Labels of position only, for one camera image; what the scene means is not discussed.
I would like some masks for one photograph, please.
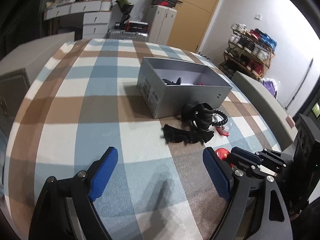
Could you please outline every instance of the red ball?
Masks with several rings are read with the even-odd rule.
[[[215,153],[217,154],[220,160],[224,160],[227,158],[230,152],[225,148],[219,148],[215,150]]]

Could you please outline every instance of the wall outlet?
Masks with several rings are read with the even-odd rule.
[[[255,17],[254,17],[256,20],[261,20],[262,18],[262,15],[261,14],[256,14]]]

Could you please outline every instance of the wooden door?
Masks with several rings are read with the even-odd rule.
[[[218,0],[180,0],[167,45],[196,52]]]

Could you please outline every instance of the silver suitcase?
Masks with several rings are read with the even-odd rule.
[[[108,39],[117,40],[133,40],[133,41],[144,41],[147,42],[149,35],[148,33],[138,33],[138,32],[126,32],[124,30],[110,29],[108,32]]]

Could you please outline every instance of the gray shoe box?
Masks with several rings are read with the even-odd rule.
[[[181,85],[166,85],[162,80],[176,83],[179,77]],[[137,87],[153,118],[178,115],[185,104],[208,103],[218,108],[232,88],[206,65],[152,57],[142,59]]]

